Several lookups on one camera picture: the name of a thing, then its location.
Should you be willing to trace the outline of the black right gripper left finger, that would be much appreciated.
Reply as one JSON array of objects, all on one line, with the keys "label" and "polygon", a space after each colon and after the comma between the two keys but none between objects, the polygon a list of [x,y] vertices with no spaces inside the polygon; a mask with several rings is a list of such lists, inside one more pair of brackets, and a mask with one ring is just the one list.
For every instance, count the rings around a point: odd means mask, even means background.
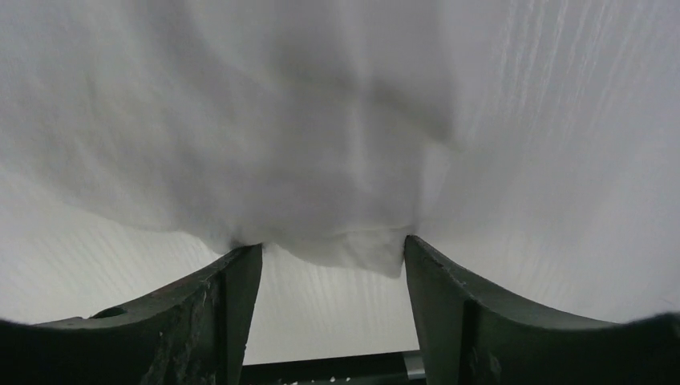
[{"label": "black right gripper left finger", "polygon": [[237,384],[262,247],[90,318],[1,323],[4,384]]}]

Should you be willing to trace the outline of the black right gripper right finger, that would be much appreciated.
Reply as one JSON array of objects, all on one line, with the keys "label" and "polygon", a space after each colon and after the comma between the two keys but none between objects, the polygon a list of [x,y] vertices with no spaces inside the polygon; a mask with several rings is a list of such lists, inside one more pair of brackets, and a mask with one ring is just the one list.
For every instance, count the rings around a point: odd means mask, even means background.
[{"label": "black right gripper right finger", "polygon": [[429,384],[676,384],[679,316],[616,324],[531,301],[416,236],[403,249]]}]

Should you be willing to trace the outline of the white t shirt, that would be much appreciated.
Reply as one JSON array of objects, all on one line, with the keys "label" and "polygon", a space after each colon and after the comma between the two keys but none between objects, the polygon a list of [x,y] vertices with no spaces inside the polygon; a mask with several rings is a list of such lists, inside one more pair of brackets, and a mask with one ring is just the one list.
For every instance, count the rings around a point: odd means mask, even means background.
[{"label": "white t shirt", "polygon": [[679,123],[676,1],[4,1],[1,166],[121,224],[395,276],[572,248]]}]

